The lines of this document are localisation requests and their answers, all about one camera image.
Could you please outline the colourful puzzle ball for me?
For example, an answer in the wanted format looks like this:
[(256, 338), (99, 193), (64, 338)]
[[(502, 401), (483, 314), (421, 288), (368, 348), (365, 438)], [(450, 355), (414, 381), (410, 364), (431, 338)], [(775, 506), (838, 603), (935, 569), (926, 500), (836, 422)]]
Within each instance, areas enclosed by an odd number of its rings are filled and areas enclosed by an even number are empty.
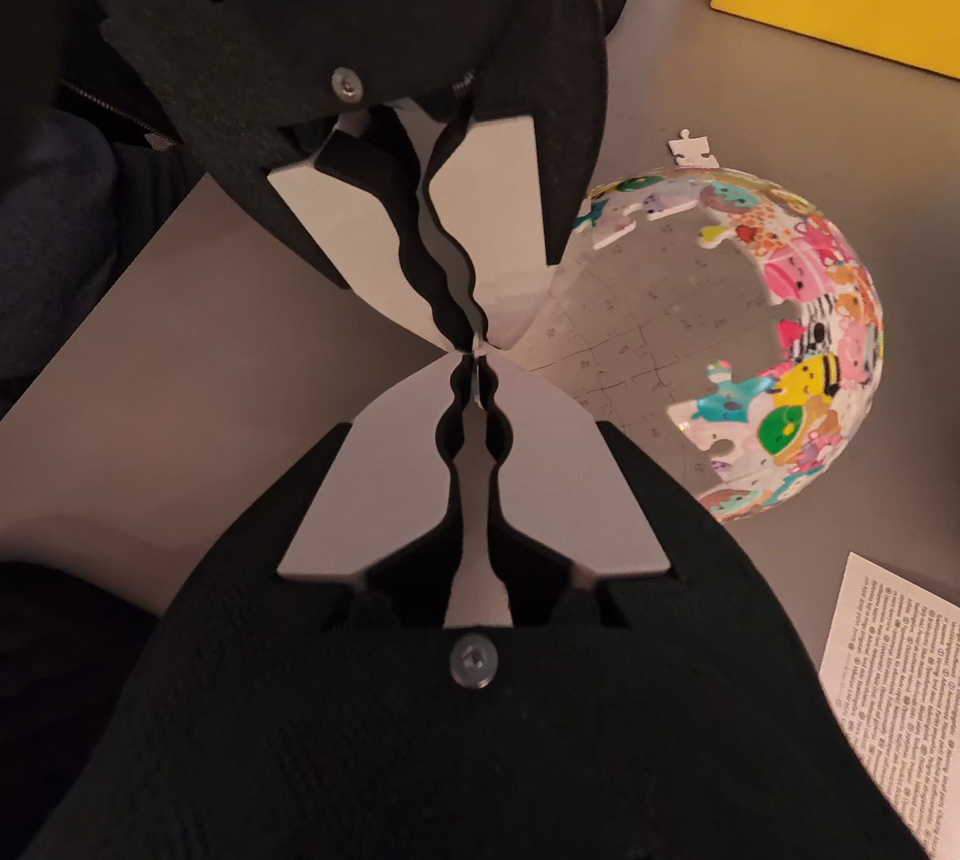
[(721, 522), (797, 496), (882, 376), (882, 303), (817, 207), (724, 169), (596, 188), (507, 356), (612, 423)]

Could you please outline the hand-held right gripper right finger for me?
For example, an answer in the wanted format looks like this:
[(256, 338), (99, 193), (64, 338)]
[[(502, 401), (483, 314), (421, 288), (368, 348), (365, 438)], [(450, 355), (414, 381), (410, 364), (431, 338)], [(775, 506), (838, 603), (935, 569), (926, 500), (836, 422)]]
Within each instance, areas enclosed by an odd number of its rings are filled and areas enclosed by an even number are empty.
[(501, 354), (478, 360), (490, 523), (534, 541), (591, 581), (662, 576), (669, 559), (592, 415)]

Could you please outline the person's dark blue clothing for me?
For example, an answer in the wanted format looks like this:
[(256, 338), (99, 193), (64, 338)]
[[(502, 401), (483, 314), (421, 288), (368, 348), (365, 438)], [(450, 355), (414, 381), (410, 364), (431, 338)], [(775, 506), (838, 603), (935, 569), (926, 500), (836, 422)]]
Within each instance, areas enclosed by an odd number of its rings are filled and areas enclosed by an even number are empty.
[(97, 0), (1, 0), (1, 415), (205, 174)]

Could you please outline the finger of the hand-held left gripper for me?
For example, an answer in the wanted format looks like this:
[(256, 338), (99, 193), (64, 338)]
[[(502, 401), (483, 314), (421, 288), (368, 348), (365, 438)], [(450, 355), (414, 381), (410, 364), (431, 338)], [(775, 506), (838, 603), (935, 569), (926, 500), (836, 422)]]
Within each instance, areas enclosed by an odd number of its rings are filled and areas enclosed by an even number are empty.
[(318, 151), (272, 170), (273, 190), (348, 288), (438, 348), (468, 353), (474, 330), (420, 227), (421, 162), (397, 112), (337, 125)]
[(438, 226), (461, 251), (488, 346), (513, 349), (534, 324), (556, 272), (547, 259), (534, 121), (460, 114), (426, 170)]

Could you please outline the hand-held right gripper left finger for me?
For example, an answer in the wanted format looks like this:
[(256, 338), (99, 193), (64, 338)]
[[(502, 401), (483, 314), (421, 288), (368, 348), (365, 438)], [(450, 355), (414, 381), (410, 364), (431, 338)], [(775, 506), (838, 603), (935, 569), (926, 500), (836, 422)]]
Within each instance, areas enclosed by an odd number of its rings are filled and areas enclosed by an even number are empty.
[(291, 580), (354, 581), (459, 504), (470, 357), (450, 353), (390, 387), (349, 426), (278, 566)]

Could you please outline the loose white puzzle piece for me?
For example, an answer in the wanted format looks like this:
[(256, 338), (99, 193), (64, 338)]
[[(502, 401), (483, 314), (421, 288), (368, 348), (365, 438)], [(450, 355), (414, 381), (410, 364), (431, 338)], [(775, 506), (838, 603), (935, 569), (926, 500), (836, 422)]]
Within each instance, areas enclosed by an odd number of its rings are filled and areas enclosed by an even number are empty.
[(667, 147), (675, 166), (679, 169), (716, 170), (719, 168), (707, 136), (693, 136), (689, 129), (683, 128), (678, 137), (668, 140)]

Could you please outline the white instruction sheet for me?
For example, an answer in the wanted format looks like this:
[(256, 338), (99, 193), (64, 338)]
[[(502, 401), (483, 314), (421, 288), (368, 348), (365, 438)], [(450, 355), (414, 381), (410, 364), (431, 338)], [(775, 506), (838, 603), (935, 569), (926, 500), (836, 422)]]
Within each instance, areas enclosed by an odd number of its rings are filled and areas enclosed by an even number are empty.
[(959, 857), (959, 607), (850, 553), (820, 679), (870, 777), (931, 858)]

